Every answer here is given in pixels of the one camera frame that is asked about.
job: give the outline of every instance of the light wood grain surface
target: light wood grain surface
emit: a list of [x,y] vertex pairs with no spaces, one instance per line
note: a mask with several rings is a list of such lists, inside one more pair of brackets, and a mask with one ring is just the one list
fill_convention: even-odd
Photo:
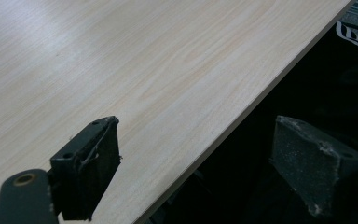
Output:
[[142,222],[350,1],[0,1],[0,185],[115,115],[93,223]]

